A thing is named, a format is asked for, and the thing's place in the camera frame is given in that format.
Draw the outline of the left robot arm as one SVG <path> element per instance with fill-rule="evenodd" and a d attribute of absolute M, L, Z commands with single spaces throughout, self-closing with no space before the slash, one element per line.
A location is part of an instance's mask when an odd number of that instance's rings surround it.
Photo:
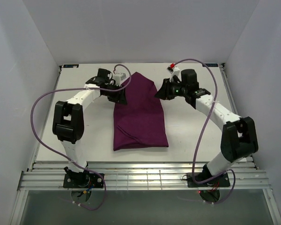
<path fill-rule="evenodd" d="M 84 133 L 84 110 L 97 98 L 126 105 L 125 81 L 131 74 L 111 72 L 99 68 L 97 76 L 86 81 L 83 89 L 67 101 L 55 104 L 52 131 L 63 145 L 68 158 L 67 173 L 82 173 L 88 166 L 81 147 Z"/>

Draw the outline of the purple cloth mat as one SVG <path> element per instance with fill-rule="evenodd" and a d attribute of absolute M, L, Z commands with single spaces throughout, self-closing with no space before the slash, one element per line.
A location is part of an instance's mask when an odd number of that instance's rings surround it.
<path fill-rule="evenodd" d="M 152 80 L 135 72 L 126 87 L 127 104 L 115 104 L 113 150 L 168 147 L 164 111 Z"/>

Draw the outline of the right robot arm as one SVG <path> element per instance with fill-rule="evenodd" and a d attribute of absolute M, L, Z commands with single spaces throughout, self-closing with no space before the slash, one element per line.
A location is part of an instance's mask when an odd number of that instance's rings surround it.
<path fill-rule="evenodd" d="M 200 88 L 195 70 L 180 70 L 175 65 L 167 69 L 171 77 L 163 80 L 155 97 L 162 100 L 184 97 L 186 103 L 206 115 L 206 122 L 212 121 L 222 131 L 220 152 L 204 165 L 202 172 L 192 174 L 192 182 L 203 184 L 215 180 L 235 162 L 258 151 L 255 123 L 251 117 L 244 118 L 229 111 L 208 90 Z"/>

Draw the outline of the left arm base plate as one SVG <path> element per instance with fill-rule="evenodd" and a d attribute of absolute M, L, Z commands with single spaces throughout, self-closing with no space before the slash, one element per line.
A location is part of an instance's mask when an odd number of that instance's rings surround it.
<path fill-rule="evenodd" d="M 100 176 L 94 173 L 66 173 L 63 188 L 103 188 L 103 178 L 103 173 Z"/>

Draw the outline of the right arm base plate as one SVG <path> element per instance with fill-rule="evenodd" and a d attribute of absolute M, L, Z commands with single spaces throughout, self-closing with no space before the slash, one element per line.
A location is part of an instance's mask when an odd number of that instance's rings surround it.
<path fill-rule="evenodd" d="M 213 187 L 218 187 L 218 188 L 228 188 L 230 187 L 230 181 L 228 178 L 227 173 L 222 174 L 219 177 L 216 177 L 212 180 L 209 180 L 207 182 L 202 182 L 206 178 L 203 178 L 198 172 L 194 173 L 195 175 L 195 181 L 192 179 L 192 173 L 187 173 L 182 176 L 182 180 L 187 182 L 187 187 L 188 188 L 199 188 L 199 187 L 204 187 L 204 188 L 213 188 Z"/>

